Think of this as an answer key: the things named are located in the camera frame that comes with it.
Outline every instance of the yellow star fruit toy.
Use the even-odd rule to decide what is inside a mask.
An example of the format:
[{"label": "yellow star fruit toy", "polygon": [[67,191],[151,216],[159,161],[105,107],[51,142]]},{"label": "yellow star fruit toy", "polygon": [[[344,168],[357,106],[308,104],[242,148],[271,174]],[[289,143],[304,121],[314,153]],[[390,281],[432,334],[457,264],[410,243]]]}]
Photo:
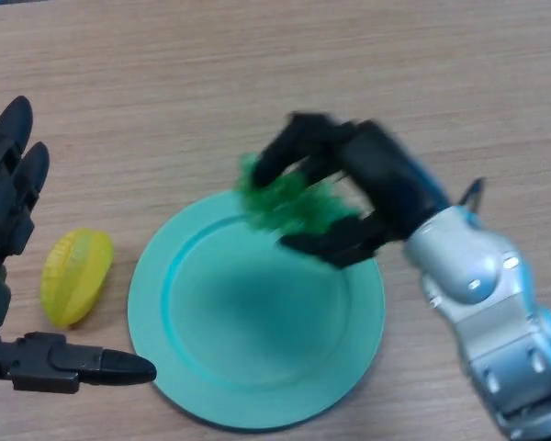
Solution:
[{"label": "yellow star fruit toy", "polygon": [[114,258],[105,232],[78,228],[51,249],[40,281],[40,301],[49,320],[66,327],[79,322],[96,304]]}]

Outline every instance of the plate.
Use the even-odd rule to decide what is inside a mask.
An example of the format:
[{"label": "plate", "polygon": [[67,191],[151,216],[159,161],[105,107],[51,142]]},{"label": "plate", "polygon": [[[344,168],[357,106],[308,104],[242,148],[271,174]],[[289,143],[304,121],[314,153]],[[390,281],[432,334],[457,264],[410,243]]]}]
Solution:
[{"label": "plate", "polygon": [[322,413],[364,376],[385,300],[374,260],[339,271],[284,249],[224,192],[155,234],[128,318],[170,401],[212,424],[269,430]]}]

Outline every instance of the black glove-like hand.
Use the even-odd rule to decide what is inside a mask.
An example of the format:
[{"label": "black glove-like hand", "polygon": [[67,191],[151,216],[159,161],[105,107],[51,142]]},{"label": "black glove-like hand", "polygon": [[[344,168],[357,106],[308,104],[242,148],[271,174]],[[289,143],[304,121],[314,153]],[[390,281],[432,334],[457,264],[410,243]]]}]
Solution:
[{"label": "black glove-like hand", "polygon": [[[374,121],[338,124],[321,113],[294,113],[261,154],[253,172],[258,187],[271,184],[290,165],[314,184],[335,173],[348,176],[374,211],[336,221],[323,235],[284,236],[281,244],[337,267],[371,258],[388,242],[405,241],[425,221],[451,206],[449,197]],[[472,199],[480,181],[468,190]]]}]

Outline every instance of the wood grain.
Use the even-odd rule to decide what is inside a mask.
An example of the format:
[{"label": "wood grain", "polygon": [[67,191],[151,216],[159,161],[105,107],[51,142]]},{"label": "wood grain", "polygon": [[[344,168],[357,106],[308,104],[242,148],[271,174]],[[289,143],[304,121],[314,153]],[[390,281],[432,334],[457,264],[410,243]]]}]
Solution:
[{"label": "wood grain", "polygon": [[[0,7],[0,111],[35,111],[51,149],[37,230],[8,262],[4,338],[50,330],[39,273],[73,227],[110,231],[106,294],[77,343],[130,350],[126,297],[154,232],[231,186],[291,110],[389,125],[456,197],[489,179],[483,218],[534,264],[551,306],[551,0],[109,0]],[[379,257],[388,326],[373,375],[293,430],[226,434],[149,386],[60,397],[0,383],[0,441],[498,440],[399,248]]]}]

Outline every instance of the toy fruit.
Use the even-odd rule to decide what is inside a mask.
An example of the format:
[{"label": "toy fruit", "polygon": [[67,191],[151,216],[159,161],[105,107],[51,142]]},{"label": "toy fruit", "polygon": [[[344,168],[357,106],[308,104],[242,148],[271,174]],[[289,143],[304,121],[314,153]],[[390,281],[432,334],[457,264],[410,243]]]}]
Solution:
[{"label": "toy fruit", "polygon": [[334,196],[330,183],[307,186],[298,172],[281,175],[270,186],[257,188],[251,178],[254,164],[253,155],[242,157],[242,175],[236,189],[256,229],[320,234],[334,221],[358,214],[357,209],[345,206],[341,198]]},{"label": "toy fruit", "polygon": [[79,322],[96,304],[112,265],[114,247],[105,232],[79,228],[51,249],[40,281],[40,301],[56,326]]}]

